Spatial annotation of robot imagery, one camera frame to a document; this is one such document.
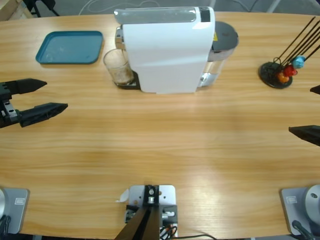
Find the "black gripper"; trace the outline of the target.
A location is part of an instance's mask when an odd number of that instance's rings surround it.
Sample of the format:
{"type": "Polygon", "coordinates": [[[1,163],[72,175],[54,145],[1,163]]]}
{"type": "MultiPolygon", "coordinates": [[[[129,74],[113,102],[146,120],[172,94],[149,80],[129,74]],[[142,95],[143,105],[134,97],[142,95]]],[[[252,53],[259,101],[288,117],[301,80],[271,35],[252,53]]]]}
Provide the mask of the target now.
{"type": "Polygon", "coordinates": [[[47,85],[46,81],[25,78],[0,83],[0,127],[5,128],[14,124],[20,124],[22,128],[49,120],[62,113],[67,103],[50,102],[35,106],[34,108],[19,111],[13,107],[12,95],[34,92],[47,85]]]}

